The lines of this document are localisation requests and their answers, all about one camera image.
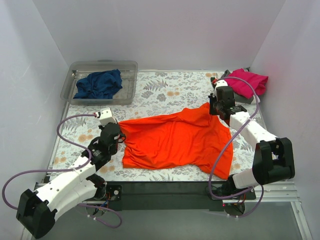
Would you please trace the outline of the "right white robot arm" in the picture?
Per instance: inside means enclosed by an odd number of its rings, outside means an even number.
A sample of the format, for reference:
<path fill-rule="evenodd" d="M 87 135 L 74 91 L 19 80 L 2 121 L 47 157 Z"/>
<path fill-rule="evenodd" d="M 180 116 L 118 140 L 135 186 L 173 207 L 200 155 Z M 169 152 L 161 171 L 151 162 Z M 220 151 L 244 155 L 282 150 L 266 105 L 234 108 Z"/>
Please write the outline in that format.
<path fill-rule="evenodd" d="M 295 163 L 292 142 L 279 138 L 265 130 L 250 116 L 247 110 L 236 105 L 230 86 L 217 86 L 209 96 L 209 113 L 219 116 L 230 128 L 241 134 L 254 149 L 250 169 L 233 174 L 226 181 L 227 195 L 237 199 L 245 188 L 292 179 Z"/>

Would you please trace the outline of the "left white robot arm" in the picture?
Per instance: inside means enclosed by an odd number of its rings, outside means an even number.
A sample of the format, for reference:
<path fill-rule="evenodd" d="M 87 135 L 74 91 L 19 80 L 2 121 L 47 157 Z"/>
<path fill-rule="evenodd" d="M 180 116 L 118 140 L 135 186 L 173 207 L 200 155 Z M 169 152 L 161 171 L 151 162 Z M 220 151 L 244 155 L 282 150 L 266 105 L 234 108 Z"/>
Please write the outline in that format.
<path fill-rule="evenodd" d="M 125 135 L 117 122 L 100 125 L 94 138 L 77 160 L 47 184 L 35 191 L 24 191 L 18 203 L 17 220 L 35 239 L 44 237 L 64 213 L 94 198 L 101 200 L 107 193 L 107 182 L 97 171 L 118 151 Z"/>

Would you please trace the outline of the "orange t shirt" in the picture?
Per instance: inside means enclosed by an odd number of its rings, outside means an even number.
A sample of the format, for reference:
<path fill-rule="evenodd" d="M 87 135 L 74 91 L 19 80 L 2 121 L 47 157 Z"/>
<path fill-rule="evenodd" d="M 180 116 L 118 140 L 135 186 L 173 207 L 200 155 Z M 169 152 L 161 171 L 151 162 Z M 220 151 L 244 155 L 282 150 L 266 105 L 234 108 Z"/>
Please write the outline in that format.
<path fill-rule="evenodd" d="M 180 112 L 121 121 L 126 139 L 122 164 L 124 168 L 170 169 L 195 165 L 202 172 L 213 172 L 227 179 L 233 161 L 229 128 L 216 115 L 210 115 L 209 103 Z"/>

